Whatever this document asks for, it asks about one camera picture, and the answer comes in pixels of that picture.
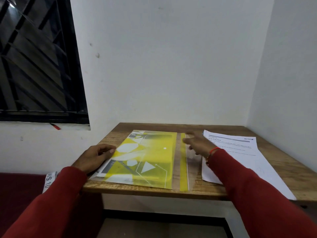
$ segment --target hand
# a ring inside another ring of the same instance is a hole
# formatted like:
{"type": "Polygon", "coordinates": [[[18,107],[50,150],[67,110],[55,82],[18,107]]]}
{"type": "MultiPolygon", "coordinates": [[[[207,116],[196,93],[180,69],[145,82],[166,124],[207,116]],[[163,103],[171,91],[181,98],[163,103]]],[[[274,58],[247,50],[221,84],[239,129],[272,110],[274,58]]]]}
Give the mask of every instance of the hand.
{"type": "Polygon", "coordinates": [[[86,174],[96,170],[107,159],[110,159],[117,147],[110,144],[90,146],[72,165],[86,174]]]}
{"type": "Polygon", "coordinates": [[[206,139],[201,132],[187,132],[187,135],[193,135],[193,138],[184,138],[183,142],[185,144],[189,144],[189,149],[193,149],[197,155],[202,155],[206,159],[209,156],[209,152],[216,148],[217,146],[214,145],[212,142],[210,142],[208,139],[206,139]]]}

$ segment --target table top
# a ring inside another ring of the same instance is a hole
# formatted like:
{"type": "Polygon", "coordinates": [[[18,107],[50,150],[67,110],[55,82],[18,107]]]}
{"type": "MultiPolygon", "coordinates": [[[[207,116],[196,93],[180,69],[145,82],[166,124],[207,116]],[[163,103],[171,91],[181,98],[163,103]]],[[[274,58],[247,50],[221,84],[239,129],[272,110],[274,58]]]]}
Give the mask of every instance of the table top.
{"type": "MultiPolygon", "coordinates": [[[[299,201],[317,201],[317,173],[299,163],[280,149],[264,140],[259,135],[243,126],[222,125],[185,125],[185,124],[149,124],[119,123],[99,144],[107,143],[119,146],[134,130],[152,130],[184,133],[187,131],[208,130],[214,133],[235,136],[256,137],[258,149],[286,183],[299,201]]],[[[163,188],[117,184],[104,181],[88,180],[84,191],[108,194],[159,196],[188,199],[228,200],[223,185],[202,180],[201,167],[192,190],[187,192],[163,188]]]]}

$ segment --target window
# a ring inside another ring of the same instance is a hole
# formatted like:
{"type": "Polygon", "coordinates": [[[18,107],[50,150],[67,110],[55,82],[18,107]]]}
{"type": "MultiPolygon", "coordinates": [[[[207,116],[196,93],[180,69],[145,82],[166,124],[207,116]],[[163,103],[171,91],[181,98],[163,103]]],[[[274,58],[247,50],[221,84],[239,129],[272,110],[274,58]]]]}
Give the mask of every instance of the window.
{"type": "Polygon", "coordinates": [[[0,121],[89,124],[70,0],[0,7],[0,121]]]}

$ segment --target stack of papers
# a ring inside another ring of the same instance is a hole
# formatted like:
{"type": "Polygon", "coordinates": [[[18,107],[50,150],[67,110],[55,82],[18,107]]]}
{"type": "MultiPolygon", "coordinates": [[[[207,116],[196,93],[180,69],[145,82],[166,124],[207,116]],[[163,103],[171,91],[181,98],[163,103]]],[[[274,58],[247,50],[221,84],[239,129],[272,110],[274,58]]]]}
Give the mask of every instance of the stack of papers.
{"type": "MultiPolygon", "coordinates": [[[[228,152],[235,160],[246,168],[257,173],[257,175],[273,185],[289,200],[296,200],[296,197],[269,164],[256,145],[255,137],[231,136],[204,131],[204,136],[219,148],[228,152]]],[[[205,181],[222,184],[218,177],[206,165],[203,157],[202,178],[205,181]]]]}

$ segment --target red sweater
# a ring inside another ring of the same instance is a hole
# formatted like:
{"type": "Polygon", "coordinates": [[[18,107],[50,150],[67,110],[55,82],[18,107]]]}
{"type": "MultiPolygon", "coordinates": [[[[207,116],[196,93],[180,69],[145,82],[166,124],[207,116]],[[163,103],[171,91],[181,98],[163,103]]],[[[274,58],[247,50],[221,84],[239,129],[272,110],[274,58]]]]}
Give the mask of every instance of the red sweater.
{"type": "MultiPolygon", "coordinates": [[[[208,161],[250,238],[317,237],[317,226],[303,211],[226,151],[216,151],[208,161]]],[[[2,238],[61,237],[86,179],[77,168],[63,168],[50,188],[35,198],[2,238]]]]}

